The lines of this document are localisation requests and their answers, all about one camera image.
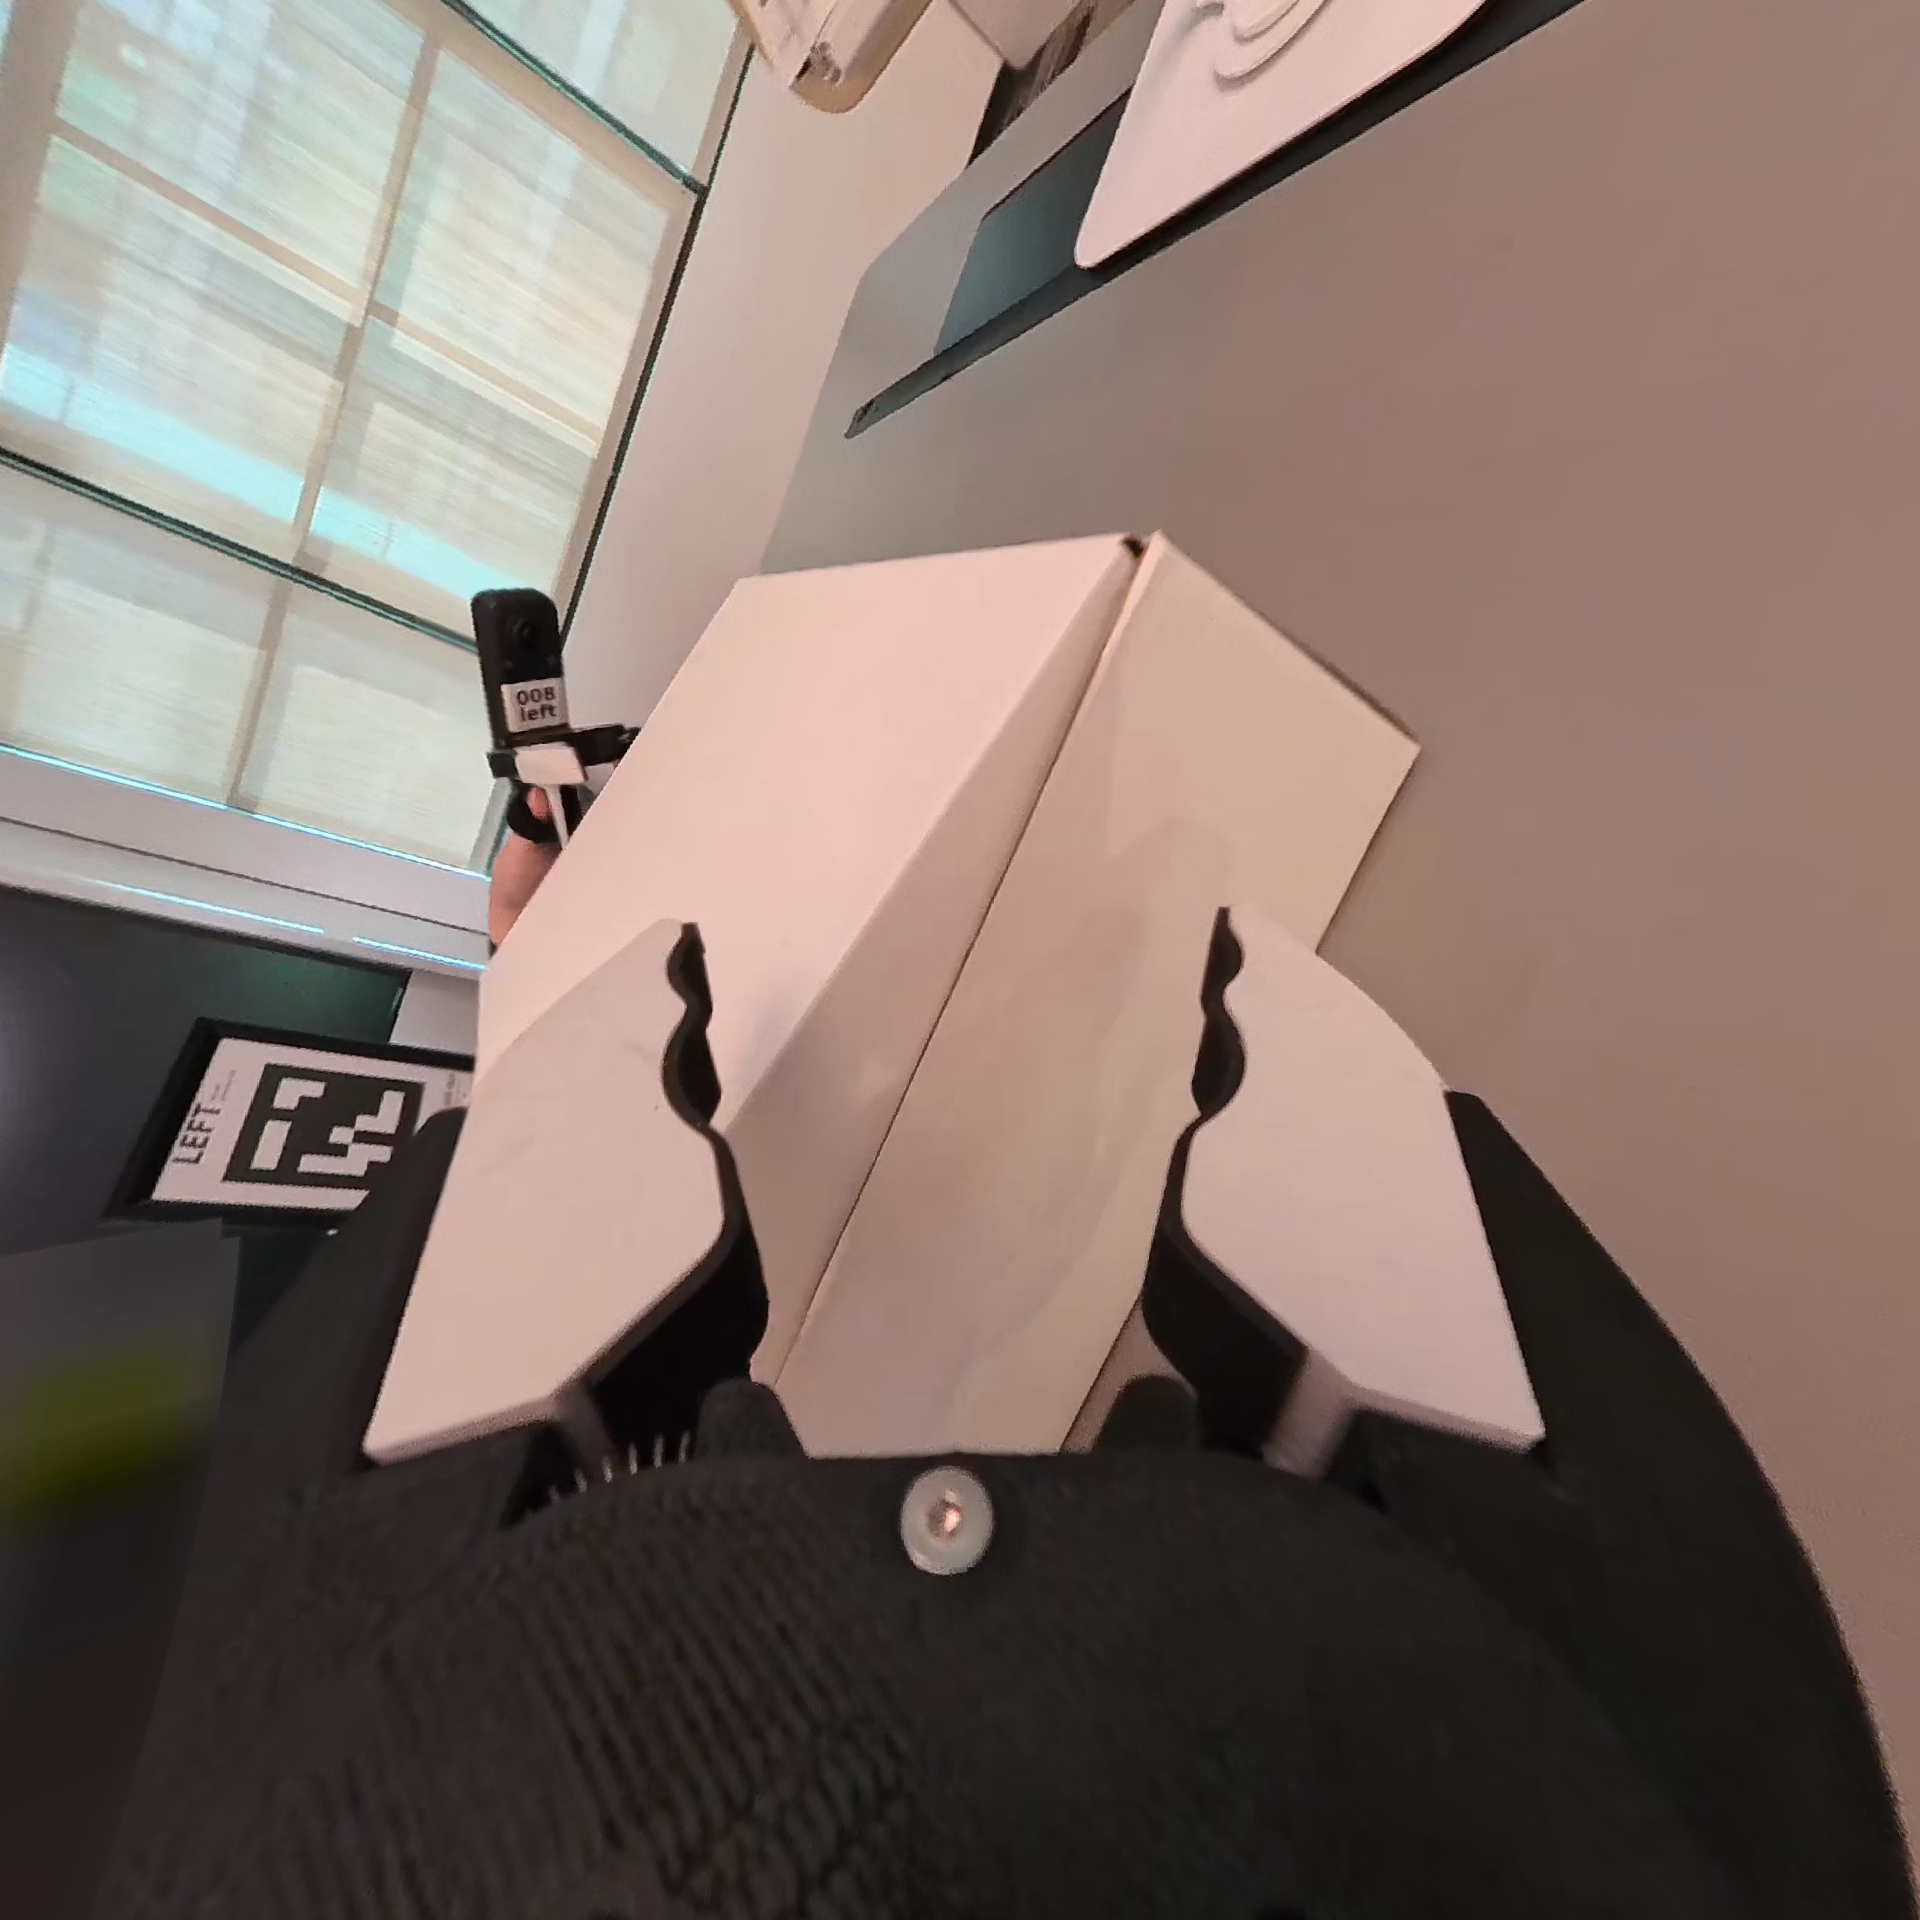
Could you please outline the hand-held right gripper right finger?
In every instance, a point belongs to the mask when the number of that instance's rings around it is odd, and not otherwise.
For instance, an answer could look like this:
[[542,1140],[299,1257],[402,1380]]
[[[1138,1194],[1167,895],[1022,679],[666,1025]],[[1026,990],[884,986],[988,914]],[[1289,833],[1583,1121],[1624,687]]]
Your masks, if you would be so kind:
[[1535,1452],[1545,1416],[1439,1070],[1247,903],[1217,912],[1201,1007],[1143,1272],[1201,1444],[1334,1462],[1383,1414]]

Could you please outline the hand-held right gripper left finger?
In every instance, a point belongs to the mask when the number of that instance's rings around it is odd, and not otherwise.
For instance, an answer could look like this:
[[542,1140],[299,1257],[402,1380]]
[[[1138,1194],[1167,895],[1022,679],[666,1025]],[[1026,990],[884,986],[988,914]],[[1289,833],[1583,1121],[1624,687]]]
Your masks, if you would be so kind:
[[769,1320],[711,1015],[703,933],[660,921],[480,1074],[374,1402],[375,1462],[516,1430],[582,1462],[690,1452]]

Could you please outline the white cardboard box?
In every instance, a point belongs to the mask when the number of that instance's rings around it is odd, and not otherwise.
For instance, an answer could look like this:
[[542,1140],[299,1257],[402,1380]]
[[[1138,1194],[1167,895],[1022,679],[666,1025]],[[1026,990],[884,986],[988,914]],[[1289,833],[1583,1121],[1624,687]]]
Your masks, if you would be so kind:
[[1318,945],[1419,745],[1162,534],[738,583],[491,960],[478,1064],[705,937],[811,1454],[1055,1452],[1137,1306],[1219,906]]

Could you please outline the person's left hand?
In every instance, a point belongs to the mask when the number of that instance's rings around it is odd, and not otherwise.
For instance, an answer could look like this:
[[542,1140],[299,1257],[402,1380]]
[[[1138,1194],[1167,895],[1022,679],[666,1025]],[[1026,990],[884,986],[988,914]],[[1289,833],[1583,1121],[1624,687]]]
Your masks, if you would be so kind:
[[504,832],[488,889],[488,944],[491,953],[505,944],[522,912],[559,863],[561,852],[555,838],[529,838],[515,828]]

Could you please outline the black-and-white marker tag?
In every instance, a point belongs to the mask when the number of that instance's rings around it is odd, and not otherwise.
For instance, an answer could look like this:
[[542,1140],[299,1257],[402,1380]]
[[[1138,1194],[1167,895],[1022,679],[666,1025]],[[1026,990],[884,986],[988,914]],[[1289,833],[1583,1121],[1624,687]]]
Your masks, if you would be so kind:
[[419,1128],[462,1108],[474,1055],[200,1020],[105,1205],[111,1220],[332,1225]]

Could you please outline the window with roller blinds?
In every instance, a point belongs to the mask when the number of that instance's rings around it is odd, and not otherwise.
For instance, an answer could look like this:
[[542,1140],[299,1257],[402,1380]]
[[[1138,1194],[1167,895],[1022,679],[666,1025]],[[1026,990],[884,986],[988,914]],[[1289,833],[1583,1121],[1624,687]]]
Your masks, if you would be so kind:
[[474,976],[471,596],[578,601],[728,5],[2,5],[6,881]]

